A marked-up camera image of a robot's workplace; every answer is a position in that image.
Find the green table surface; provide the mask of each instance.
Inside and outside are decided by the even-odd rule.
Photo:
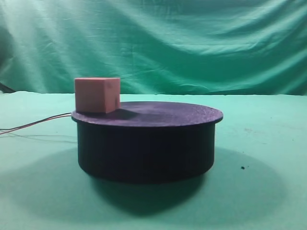
[[[98,182],[78,166],[76,124],[69,117],[44,122],[0,136],[0,230],[307,229],[306,96],[121,100],[222,110],[212,169],[165,185]],[[73,94],[2,94],[0,128],[72,110]]]

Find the cube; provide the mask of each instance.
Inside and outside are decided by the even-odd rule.
[[[120,108],[120,78],[75,78],[76,112],[110,113]]]

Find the pink cube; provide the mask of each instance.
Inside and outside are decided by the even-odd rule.
[[[120,78],[75,78],[76,111],[110,113],[120,108]]]

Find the red wire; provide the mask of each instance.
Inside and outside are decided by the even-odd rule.
[[[24,125],[22,127],[15,128],[15,129],[12,129],[12,130],[0,133],[0,135],[6,134],[6,133],[10,133],[10,132],[13,132],[13,131],[16,131],[16,130],[19,130],[19,129],[27,128],[27,127],[30,127],[30,126],[33,126],[33,125],[37,125],[37,124],[45,122],[45,121],[50,121],[50,120],[53,120],[53,119],[62,118],[62,117],[68,117],[68,116],[70,116],[70,115],[60,115],[60,116],[56,116],[56,117],[51,117],[51,118],[48,118],[48,119],[43,120],[43,121],[38,121],[38,122],[30,123],[28,125]]]

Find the green cloth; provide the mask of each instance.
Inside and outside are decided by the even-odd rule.
[[[222,110],[213,168],[167,185],[98,184],[78,166],[76,124],[41,123],[0,136],[1,230],[307,229],[306,96],[121,99]],[[0,128],[15,127],[72,111],[74,95],[1,94],[0,108]]]
[[[0,82],[63,93],[76,77],[116,76],[122,93],[307,95],[306,22],[306,0],[0,0]]]

